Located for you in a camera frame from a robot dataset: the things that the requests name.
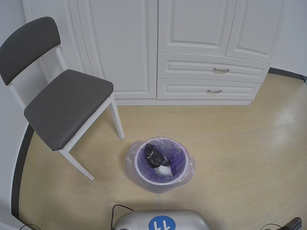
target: blue circle logo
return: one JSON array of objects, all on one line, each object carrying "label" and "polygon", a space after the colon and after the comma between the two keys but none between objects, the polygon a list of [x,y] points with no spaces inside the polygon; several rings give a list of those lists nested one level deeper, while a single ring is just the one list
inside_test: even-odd
[{"label": "blue circle logo", "polygon": [[157,216],[148,224],[149,230],[175,230],[175,221],[167,216]]}]

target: white chair leg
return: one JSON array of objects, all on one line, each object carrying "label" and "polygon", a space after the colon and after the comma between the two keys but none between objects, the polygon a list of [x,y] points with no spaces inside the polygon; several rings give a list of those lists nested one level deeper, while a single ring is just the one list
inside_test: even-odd
[{"label": "white chair leg", "polygon": [[69,154],[68,151],[66,151],[65,149],[61,149],[59,150],[60,154],[62,154],[69,162],[71,162],[78,170],[80,170],[84,175],[86,175],[91,181],[94,181],[94,176],[92,176],[85,168],[83,168],[81,166],[81,164],[79,164],[77,162],[77,160],[75,160],[73,158],[73,156],[71,156]]},{"label": "white chair leg", "polygon": [[113,93],[110,95],[110,99],[111,99],[111,103],[110,103],[111,113],[112,113],[112,117],[113,117],[116,129],[117,129],[117,133],[119,137],[123,140],[125,138],[125,135],[124,135],[124,131],[122,130],[122,123],[120,122],[120,118],[119,118],[119,114],[118,114],[118,110],[117,110],[117,106],[115,103],[115,98],[114,98]]}]

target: purple trash bag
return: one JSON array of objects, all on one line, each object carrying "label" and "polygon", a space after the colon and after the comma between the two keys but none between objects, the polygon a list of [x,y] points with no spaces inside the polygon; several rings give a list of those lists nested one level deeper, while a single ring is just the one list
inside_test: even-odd
[{"label": "purple trash bag", "polygon": [[[154,145],[170,162],[173,176],[157,175],[148,164],[145,147]],[[134,142],[126,156],[126,174],[142,188],[156,194],[188,183],[194,175],[195,161],[180,143],[166,137],[156,137],[146,142]]]}]

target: metal handle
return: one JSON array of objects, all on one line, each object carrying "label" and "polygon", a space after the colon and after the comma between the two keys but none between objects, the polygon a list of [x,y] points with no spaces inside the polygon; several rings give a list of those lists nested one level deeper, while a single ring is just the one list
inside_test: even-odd
[{"label": "metal handle", "polygon": [[211,90],[207,90],[209,93],[221,93],[222,90],[219,90],[219,91],[211,91]]},{"label": "metal handle", "polygon": [[221,69],[216,69],[215,67],[213,68],[213,70],[214,70],[214,71],[222,71],[222,72],[228,72],[228,71],[230,71],[229,69],[227,69],[227,70],[221,70]]}]

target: chair seat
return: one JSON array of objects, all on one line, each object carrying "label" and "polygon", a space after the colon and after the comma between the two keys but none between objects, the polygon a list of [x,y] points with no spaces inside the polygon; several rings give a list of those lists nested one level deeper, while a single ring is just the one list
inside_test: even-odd
[{"label": "chair seat", "polygon": [[109,81],[66,70],[33,99],[24,115],[48,147],[60,150],[112,92]]}]

